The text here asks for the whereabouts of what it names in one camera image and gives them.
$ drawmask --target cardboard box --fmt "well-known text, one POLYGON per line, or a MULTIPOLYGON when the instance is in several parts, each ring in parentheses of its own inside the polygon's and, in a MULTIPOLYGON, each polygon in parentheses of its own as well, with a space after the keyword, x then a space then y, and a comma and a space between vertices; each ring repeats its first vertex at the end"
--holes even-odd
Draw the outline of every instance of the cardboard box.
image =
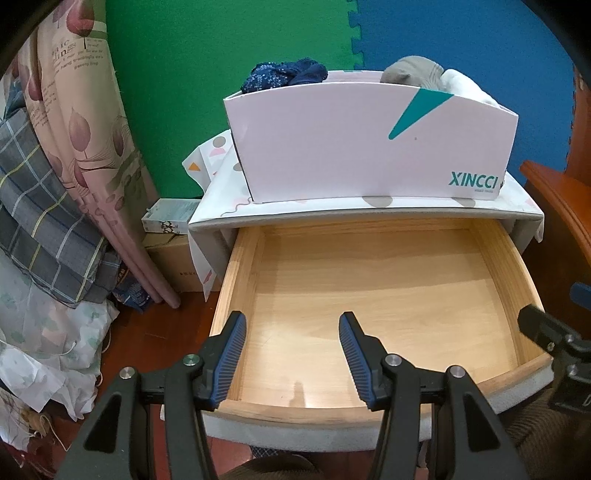
POLYGON ((497 197, 518 116, 445 92, 380 83, 381 73, 332 71, 323 83, 224 99, 255 203, 497 197))
MULTIPOLYGON (((148 233, 143 245, 175 291, 203 291, 193 266, 187 235, 148 233)), ((213 291, 219 290, 220 282, 216 279, 213 291)))
POLYGON ((159 199, 142 217, 145 232, 187 235, 199 200, 159 199))

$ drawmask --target wooden floor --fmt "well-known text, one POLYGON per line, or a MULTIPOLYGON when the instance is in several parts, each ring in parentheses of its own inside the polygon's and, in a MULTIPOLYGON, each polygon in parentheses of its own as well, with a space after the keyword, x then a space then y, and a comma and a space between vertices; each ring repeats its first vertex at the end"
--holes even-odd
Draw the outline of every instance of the wooden floor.
MULTIPOLYGON (((196 352, 209 335, 217 293, 212 293, 207 303, 202 293, 181 294, 181 307, 173 310, 165 304, 152 305, 139 314, 124 308, 111 327, 111 344, 103 354, 103 383, 99 395, 113 380, 119 370, 133 366, 139 372, 166 368, 187 353, 196 352)), ((170 480, 168 472, 164 422, 160 420, 160 408, 153 407, 151 417, 154 425, 154 457, 158 480, 170 480)), ((80 423, 55 418, 58 434, 69 445, 80 423)), ((209 439, 213 463, 218 475, 250 460, 247 445, 209 439)), ((307 454, 308 458, 324 473, 327 480, 362 480, 367 478, 373 452, 342 452, 307 454)), ((53 447, 55 468, 64 458, 59 445, 53 447)), ((424 472, 417 479, 425 478, 424 472)))

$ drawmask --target metal bolt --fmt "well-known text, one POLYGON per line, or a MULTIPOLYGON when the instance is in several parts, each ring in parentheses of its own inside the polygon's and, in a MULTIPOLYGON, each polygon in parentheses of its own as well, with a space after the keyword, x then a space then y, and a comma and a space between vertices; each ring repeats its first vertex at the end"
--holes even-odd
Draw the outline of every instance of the metal bolt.
POLYGON ((466 375, 466 371, 460 367, 459 365, 454 365, 449 369, 449 372, 452 374, 453 377, 461 378, 466 375))
POLYGON ((183 364, 187 365, 187 367, 193 367, 199 363, 201 359, 196 353, 190 353, 183 357, 183 364))
POLYGON ((384 361, 391 367, 397 367, 402 363, 402 358, 400 355, 396 355, 395 353, 389 353, 384 358, 384 361))
POLYGON ((134 367, 123 367, 121 370, 119 370, 119 376, 123 380, 129 380, 134 375, 135 375, 135 368, 134 367))
POLYGON ((579 369, 574 364, 566 367, 566 373, 569 377, 574 377, 578 372, 579 372, 579 369))

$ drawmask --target white cardboard box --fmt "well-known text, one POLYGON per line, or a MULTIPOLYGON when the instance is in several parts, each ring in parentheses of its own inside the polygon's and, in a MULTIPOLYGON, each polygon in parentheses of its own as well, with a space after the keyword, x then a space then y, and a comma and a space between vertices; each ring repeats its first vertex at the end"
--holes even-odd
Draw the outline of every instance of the white cardboard box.
POLYGON ((380 76, 332 71, 224 99, 252 200, 496 198, 517 114, 380 76))
POLYGON ((200 200, 160 199, 142 217, 144 231, 187 235, 189 220, 200 200))

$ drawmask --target blue wall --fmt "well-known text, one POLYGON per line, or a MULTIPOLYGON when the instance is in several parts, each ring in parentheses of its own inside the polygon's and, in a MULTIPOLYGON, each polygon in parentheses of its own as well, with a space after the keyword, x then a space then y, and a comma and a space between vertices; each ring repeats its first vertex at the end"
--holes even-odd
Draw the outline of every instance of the blue wall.
POLYGON ((509 172, 524 160, 563 171, 573 119, 573 63, 521 0, 358 0, 350 13, 364 69, 421 55, 465 73, 519 115, 509 172))

